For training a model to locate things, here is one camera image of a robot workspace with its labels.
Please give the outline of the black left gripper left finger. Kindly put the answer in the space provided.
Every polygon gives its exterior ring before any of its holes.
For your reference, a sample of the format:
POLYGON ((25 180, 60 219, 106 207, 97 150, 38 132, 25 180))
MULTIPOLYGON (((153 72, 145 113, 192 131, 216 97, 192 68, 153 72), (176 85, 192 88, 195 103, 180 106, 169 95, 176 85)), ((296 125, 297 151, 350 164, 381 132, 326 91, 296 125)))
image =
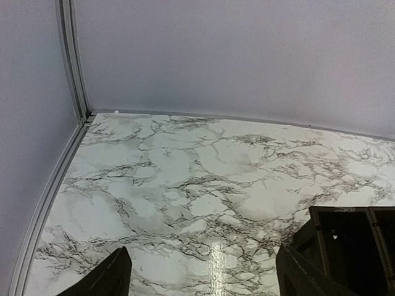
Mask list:
POLYGON ((132 261, 126 247, 117 248, 83 279, 59 293, 66 295, 125 295, 130 288, 132 261))

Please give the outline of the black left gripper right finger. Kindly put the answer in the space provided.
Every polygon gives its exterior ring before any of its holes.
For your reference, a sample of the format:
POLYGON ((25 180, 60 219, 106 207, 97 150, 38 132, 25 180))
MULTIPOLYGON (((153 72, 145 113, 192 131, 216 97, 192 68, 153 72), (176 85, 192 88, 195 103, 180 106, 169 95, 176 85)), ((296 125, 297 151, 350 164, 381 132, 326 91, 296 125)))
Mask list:
POLYGON ((281 245, 276 255, 281 295, 354 295, 326 277, 290 245, 281 245))

